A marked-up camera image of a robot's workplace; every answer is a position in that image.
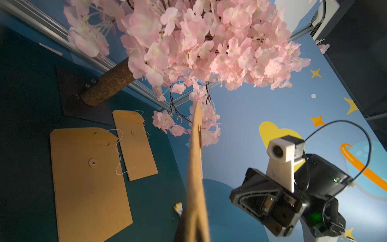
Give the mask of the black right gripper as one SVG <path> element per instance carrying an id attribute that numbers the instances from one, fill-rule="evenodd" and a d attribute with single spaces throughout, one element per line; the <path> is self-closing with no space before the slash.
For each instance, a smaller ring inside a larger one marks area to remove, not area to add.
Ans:
<path id="1" fill-rule="evenodd" d="M 345 234 L 346 220 L 335 197 L 353 178 L 316 154 L 295 173 L 291 192 L 257 169 L 249 168 L 231 202 L 264 225 L 276 237 L 288 237 L 301 221 L 312 238 Z"/>

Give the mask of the brown kraft envelope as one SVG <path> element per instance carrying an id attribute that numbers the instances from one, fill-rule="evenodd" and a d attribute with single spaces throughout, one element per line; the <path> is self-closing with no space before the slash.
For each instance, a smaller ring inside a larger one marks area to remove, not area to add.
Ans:
<path id="1" fill-rule="evenodd" d="M 208 212 L 203 186 L 201 104 L 195 105 L 187 172 L 187 198 L 178 224 L 175 242 L 209 242 L 211 240 Z"/>
<path id="2" fill-rule="evenodd" d="M 104 242 L 133 224 L 125 181 L 117 175 L 117 140 L 102 128 L 50 133 L 59 241 Z"/>

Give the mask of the brown kraft file bag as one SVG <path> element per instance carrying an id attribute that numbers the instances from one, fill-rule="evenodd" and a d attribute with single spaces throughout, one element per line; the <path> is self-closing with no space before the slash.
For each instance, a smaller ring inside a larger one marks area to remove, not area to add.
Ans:
<path id="1" fill-rule="evenodd" d="M 145 131 L 145 120 L 136 111 L 115 110 L 113 120 L 130 181 L 158 174 Z"/>

